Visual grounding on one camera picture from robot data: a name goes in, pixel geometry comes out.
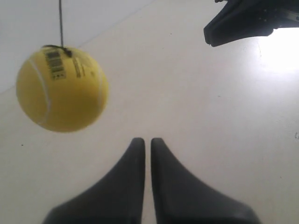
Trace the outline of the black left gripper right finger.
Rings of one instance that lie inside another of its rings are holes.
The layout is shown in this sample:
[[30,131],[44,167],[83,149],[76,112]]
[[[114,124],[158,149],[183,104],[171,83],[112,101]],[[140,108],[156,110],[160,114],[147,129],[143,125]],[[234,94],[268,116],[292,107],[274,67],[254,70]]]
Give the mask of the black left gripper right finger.
[[162,138],[151,140],[151,181],[158,224],[259,224],[255,212],[209,187],[175,157]]

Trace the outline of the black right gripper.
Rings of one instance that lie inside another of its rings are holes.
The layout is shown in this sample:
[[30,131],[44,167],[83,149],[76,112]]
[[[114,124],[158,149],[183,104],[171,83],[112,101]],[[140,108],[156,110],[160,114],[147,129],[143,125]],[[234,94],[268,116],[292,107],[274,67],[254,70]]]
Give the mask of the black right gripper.
[[277,28],[299,26],[297,0],[228,0],[204,27],[207,44],[217,47],[237,40],[268,36]]

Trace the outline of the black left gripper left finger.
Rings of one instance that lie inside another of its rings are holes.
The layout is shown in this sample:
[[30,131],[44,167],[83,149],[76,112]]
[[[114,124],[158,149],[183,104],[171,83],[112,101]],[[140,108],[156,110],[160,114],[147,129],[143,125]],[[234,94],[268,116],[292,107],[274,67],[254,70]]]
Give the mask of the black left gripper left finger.
[[45,224],[140,224],[145,185],[145,142],[132,139],[124,155],[95,185],[53,208]]

